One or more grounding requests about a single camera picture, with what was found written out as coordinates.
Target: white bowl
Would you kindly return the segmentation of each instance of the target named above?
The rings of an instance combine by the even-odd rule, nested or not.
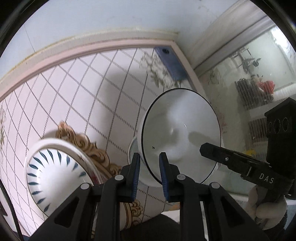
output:
[[[159,154],[166,152],[168,161],[180,173],[197,183],[204,182],[216,162],[202,157],[200,146],[221,146],[221,131],[211,105],[198,93],[171,89],[158,96],[147,110],[138,131],[141,159],[155,180],[161,182]]]
[[[34,202],[47,216],[82,183],[103,183],[86,154],[55,138],[40,140],[30,148],[25,160],[25,180]]]
[[[134,137],[128,148],[128,163],[131,164],[134,153],[139,153],[137,137]],[[139,182],[149,187],[162,187],[150,174],[143,160],[140,163]]]

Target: white wall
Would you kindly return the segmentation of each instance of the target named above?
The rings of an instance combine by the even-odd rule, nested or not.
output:
[[[187,54],[203,31],[235,2],[50,0],[26,21],[4,51],[0,58],[0,78],[34,51],[64,38],[105,30],[138,28],[178,32],[177,43]]]
[[[263,75],[265,81],[272,80],[276,85],[275,89],[296,82],[295,74],[284,52],[275,44],[270,31],[249,43],[246,48],[249,48],[253,58],[261,58],[258,67],[251,66],[252,73]]]

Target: wall molding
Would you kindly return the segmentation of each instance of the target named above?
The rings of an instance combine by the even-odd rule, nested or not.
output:
[[[175,33],[118,31],[83,35],[54,43],[24,59],[0,80],[0,101],[35,75],[70,59],[102,51],[133,47],[171,47],[188,73],[191,83],[206,98],[194,70],[178,45]]]
[[[193,69],[266,14],[250,0],[239,0],[213,22],[192,46],[188,61]]]

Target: screw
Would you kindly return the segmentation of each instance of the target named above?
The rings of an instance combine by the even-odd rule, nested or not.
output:
[[[185,178],[186,178],[186,176],[183,175],[183,174],[179,174],[179,175],[177,175],[177,179],[178,179],[178,180],[184,180]]]
[[[220,187],[219,183],[211,183],[212,188],[218,189]]]
[[[123,178],[124,178],[123,175],[116,175],[116,176],[115,176],[115,180],[116,180],[116,181],[121,181]]]
[[[86,189],[89,188],[89,184],[88,184],[88,183],[83,183],[83,184],[80,185],[80,188],[81,188],[82,190],[86,190]]]

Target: black bracket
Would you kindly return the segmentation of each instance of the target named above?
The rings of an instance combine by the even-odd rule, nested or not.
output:
[[[209,241],[268,241],[240,205],[218,184],[196,183],[169,164],[162,152],[159,156],[163,191],[168,202],[180,202],[182,241],[204,240],[200,202],[203,202]]]
[[[135,153],[132,163],[122,167],[120,175],[100,185],[82,184],[36,230],[30,241],[89,241],[96,209],[94,240],[119,240],[119,203],[135,200],[139,171],[140,155]]]

